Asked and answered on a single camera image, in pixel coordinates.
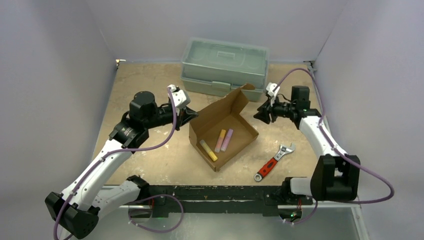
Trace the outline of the purple highlighter marker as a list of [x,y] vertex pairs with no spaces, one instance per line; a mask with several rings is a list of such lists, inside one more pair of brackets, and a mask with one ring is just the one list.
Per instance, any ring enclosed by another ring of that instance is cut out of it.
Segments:
[[231,128],[229,128],[228,131],[226,132],[226,135],[225,135],[225,137],[223,139],[223,143],[222,143],[221,148],[220,148],[220,150],[222,152],[225,152],[227,150],[228,145],[230,143],[230,140],[232,138],[233,132],[234,132],[234,130],[231,129]]

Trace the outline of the brown cardboard box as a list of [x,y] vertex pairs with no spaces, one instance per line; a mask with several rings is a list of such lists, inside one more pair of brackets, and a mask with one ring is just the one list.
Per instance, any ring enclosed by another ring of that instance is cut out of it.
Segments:
[[188,139],[214,172],[218,172],[233,157],[253,143],[258,131],[241,116],[250,100],[244,90],[254,90],[252,84],[240,86],[198,112],[189,123]]

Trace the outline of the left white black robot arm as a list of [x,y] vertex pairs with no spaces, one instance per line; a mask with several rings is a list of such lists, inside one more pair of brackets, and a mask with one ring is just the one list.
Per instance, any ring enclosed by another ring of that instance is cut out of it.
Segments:
[[134,153],[142,152],[142,144],[152,128],[170,124],[172,131],[198,116],[189,108],[188,93],[177,86],[167,87],[168,101],[157,105],[149,91],[136,93],[120,122],[109,134],[99,154],[81,175],[59,193],[45,199],[54,220],[54,228],[62,227],[70,238],[83,239],[99,220],[128,203],[142,205],[152,198],[150,185],[140,176],[128,177],[121,185],[101,193],[112,174]]

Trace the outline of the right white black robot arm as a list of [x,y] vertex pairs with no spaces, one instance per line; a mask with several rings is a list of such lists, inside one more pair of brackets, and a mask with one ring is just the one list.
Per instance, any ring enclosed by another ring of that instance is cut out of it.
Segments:
[[275,83],[266,86],[267,101],[257,109],[254,118],[266,124],[275,122],[278,117],[290,119],[307,138],[317,157],[311,177],[287,177],[283,181],[282,200],[292,204],[300,196],[308,196],[316,201],[353,201],[358,193],[359,158],[338,149],[323,124],[320,112],[310,107],[310,89],[307,86],[292,87],[288,102],[279,100],[279,89]]

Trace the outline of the yellow highlighter marker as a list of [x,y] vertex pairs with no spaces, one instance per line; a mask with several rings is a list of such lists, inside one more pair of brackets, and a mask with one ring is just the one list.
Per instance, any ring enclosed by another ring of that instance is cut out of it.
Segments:
[[205,140],[200,140],[199,141],[201,147],[203,148],[203,150],[207,153],[207,155],[210,157],[210,159],[213,162],[216,162],[218,160],[217,155],[215,154],[215,152],[209,147],[209,145],[206,143]]

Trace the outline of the orange pink highlighter marker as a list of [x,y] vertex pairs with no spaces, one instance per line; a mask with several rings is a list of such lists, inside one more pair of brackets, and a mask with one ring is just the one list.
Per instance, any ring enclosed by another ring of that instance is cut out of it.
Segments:
[[214,148],[214,152],[215,153],[219,153],[221,151],[221,146],[223,144],[224,138],[226,135],[226,130],[225,129],[221,129],[218,135],[218,139]]

